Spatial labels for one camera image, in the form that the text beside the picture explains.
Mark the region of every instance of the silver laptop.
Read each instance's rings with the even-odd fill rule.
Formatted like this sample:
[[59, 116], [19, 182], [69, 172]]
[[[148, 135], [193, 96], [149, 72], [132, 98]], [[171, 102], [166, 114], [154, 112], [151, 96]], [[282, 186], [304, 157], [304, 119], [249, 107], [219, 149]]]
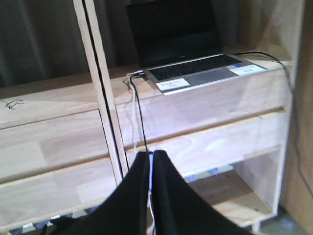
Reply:
[[160, 0], [126, 9], [139, 64], [164, 94], [266, 70], [221, 53], [210, 0]]

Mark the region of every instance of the laptop screen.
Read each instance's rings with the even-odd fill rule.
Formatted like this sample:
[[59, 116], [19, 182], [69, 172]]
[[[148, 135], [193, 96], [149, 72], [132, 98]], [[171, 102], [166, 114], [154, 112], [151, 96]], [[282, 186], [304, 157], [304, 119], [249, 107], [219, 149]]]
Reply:
[[222, 51], [210, 0], [161, 0], [126, 8], [143, 68]]

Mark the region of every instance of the white cable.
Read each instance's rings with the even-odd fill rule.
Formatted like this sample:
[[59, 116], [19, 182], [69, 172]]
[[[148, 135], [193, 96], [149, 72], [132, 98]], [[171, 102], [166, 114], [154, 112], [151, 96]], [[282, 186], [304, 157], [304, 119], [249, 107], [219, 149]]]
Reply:
[[146, 235], [149, 235], [153, 229], [155, 228], [155, 216], [152, 211], [152, 203], [151, 203], [151, 194], [152, 194], [152, 170], [153, 170], [153, 154], [149, 154], [149, 192], [148, 192], [148, 205], [147, 207], [150, 209], [151, 217], [152, 217], [152, 224], [146, 230]]
[[[133, 93], [133, 98], [132, 98], [132, 125], [134, 127], [133, 129], [133, 139], [134, 139], [134, 153], [137, 153], [137, 145], [138, 145], [138, 137], [139, 137], [139, 133], [138, 133], [138, 129], [137, 129], [137, 125], [135, 126], [136, 123], [136, 102], [135, 102], [135, 89], [132, 86], [131, 83], [131, 76], [132, 75], [141, 75], [143, 74], [142, 70], [138, 70], [136, 72], [132, 72], [132, 73], [128, 73], [127, 74], [127, 78], [128, 78], [128, 82], [129, 85], [132, 89], [132, 93]], [[147, 207], [149, 208], [149, 211], [151, 213], [151, 217], [152, 217], [152, 224], [147, 228], [146, 230], [146, 235], [149, 235], [150, 233], [152, 233], [155, 229], [155, 217], [152, 211], [152, 203], [151, 203], [151, 195], [152, 195], [152, 169], [153, 169], [153, 154], [149, 155], [149, 163], [150, 163], [150, 169], [149, 169], [149, 190], [148, 190], [148, 202], [147, 202]]]
[[139, 133], [138, 133], [138, 129], [137, 129], [137, 125], [136, 125], [136, 96], [135, 96], [135, 89], [133, 88], [133, 86], [131, 85], [131, 75], [136, 74], [135, 73], [129, 73], [127, 74], [128, 77], [128, 82], [129, 85], [132, 89], [132, 93], [133, 93], [133, 100], [132, 100], [132, 125], [133, 125], [133, 140], [134, 140], [134, 153], [137, 153], [137, 145], [138, 145], [138, 137], [139, 137]]

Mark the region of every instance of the gray curtain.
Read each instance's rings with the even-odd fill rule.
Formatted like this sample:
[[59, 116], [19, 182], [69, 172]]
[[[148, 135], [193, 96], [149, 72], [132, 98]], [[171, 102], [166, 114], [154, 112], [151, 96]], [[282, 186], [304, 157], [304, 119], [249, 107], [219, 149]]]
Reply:
[[70, 0], [0, 1], [0, 84], [88, 71]]
[[[94, 0], [109, 67], [136, 63], [125, 6], [144, 1]], [[237, 2], [213, 0], [225, 45], [236, 41]], [[0, 0], [0, 87], [88, 71], [72, 0]]]

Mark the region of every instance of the laptop trackpad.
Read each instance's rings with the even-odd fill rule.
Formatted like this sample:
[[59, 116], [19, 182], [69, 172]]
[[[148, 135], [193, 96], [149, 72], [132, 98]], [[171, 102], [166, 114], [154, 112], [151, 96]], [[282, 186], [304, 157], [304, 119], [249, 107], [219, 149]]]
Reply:
[[191, 86], [196, 86], [236, 76], [238, 75], [229, 71], [228, 69], [223, 68], [221, 70], [211, 70], [196, 74], [190, 74], [185, 76], [185, 79]]

